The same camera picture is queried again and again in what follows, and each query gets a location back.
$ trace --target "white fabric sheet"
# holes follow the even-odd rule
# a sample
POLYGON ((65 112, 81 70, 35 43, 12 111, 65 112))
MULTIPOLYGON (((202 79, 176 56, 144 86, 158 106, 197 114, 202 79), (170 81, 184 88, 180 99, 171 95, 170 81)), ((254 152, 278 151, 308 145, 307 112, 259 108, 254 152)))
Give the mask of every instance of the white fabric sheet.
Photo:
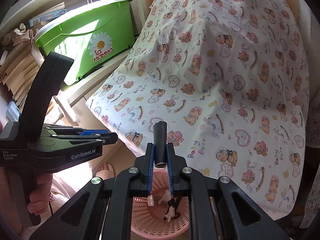
POLYGON ((229 176, 279 219, 300 185, 308 78, 285 0, 155 0, 127 59, 86 104, 136 156, 166 121, 188 166, 229 176))

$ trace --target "book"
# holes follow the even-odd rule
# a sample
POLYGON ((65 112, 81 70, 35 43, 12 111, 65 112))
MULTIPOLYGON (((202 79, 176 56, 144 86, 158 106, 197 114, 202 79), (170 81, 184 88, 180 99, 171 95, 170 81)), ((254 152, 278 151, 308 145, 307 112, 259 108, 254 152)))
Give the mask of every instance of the book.
POLYGON ((50 9, 38 14, 37 16, 34 16, 34 18, 38 18, 42 15, 45 15, 45 14, 48 14, 48 13, 51 13, 51 12, 54 12, 54 11, 58 11, 58 10, 63 10, 65 7, 64 7, 64 2, 62 3, 59 3, 57 4, 56 6, 53 6, 51 7, 50 9))
POLYGON ((20 91, 20 88, 34 75, 38 72, 39 67, 34 61, 31 63, 27 69, 25 69, 21 75, 17 78, 16 82, 11 85, 10 90, 12 91, 12 94, 14 95, 14 98, 16 97, 17 93, 20 91))
POLYGON ((27 49, 30 46, 29 42, 21 42, 14 47, 12 51, 5 58, 4 63, 0 66, 0 79, 2 80, 6 75, 6 70, 10 64, 17 58, 21 51, 27 49))
POLYGON ((30 86, 31 86, 33 80, 35 79, 38 70, 39 69, 33 69, 32 71, 30 71, 28 73, 28 75, 31 76, 33 74, 33 76, 31 76, 21 87, 19 87, 18 91, 13 95, 14 100, 17 101, 17 106, 20 105, 23 98, 28 94, 28 92, 30 90, 30 86))
POLYGON ((29 46, 28 48, 19 51, 19 53, 17 53, 15 60, 7 67, 7 69, 5 70, 5 74, 9 75, 14 68, 23 60, 25 59, 29 54, 31 53, 31 46, 29 46))
POLYGON ((1 54, 1 59, 0 59, 0 66, 4 63, 5 61, 5 58, 7 57, 8 55, 8 51, 7 50, 4 50, 1 54))
POLYGON ((17 80, 19 75, 29 67, 31 63, 35 61, 34 57, 30 53, 27 57, 25 57, 21 62, 19 62, 16 67, 8 73, 7 76, 3 79, 2 83, 7 84, 8 88, 12 86, 12 84, 17 80))
POLYGON ((61 15, 65 14, 67 12, 66 9, 63 10, 57 10, 57 11, 53 11, 44 15, 41 15, 39 17, 34 17, 31 20, 29 20, 29 25, 30 27, 33 27, 34 25, 36 25, 37 23, 41 22, 41 21, 52 21, 58 17, 60 17, 61 15))

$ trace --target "black foam tube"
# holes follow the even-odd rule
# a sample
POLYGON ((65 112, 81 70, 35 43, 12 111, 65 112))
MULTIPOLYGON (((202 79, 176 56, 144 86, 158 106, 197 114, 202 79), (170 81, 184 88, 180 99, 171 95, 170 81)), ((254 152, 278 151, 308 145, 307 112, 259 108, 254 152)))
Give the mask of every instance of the black foam tube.
POLYGON ((157 122, 153 126, 153 141, 155 151, 155 167, 164 168, 167 165, 167 123, 157 122))

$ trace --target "pink plastic basket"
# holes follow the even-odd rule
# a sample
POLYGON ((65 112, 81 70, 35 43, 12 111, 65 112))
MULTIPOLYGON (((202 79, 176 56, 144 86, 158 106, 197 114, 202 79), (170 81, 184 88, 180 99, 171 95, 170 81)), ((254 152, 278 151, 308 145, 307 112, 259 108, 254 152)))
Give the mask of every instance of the pink plastic basket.
MULTIPOLYGON (((162 169, 154 169, 151 194, 158 201, 169 188, 168 173, 162 169)), ((177 213, 180 217, 163 220, 168 207, 155 205, 149 207, 147 198, 135 197, 132 203, 131 230, 148 239, 169 239, 182 234, 189 228, 188 198, 181 199, 177 213)))

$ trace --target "finger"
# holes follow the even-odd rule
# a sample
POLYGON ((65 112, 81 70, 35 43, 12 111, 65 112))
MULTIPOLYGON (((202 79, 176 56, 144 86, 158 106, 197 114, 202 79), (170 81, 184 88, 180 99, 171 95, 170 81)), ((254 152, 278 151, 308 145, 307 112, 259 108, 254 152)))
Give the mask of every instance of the finger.
POLYGON ((42 210, 38 211, 37 213, 35 213, 36 216, 41 215, 43 213, 46 213, 48 211, 48 205, 43 208, 42 210))
POLYGON ((29 203, 27 209, 30 213, 37 213, 43 210, 45 207, 48 207, 49 200, 41 200, 35 203, 29 203))
POLYGON ((43 200, 49 197, 52 182, 47 182, 45 184, 40 184, 38 187, 32 191, 29 195, 30 201, 32 203, 39 200, 43 200))
POLYGON ((52 181, 52 173, 41 173, 37 176, 37 183, 44 184, 52 181))

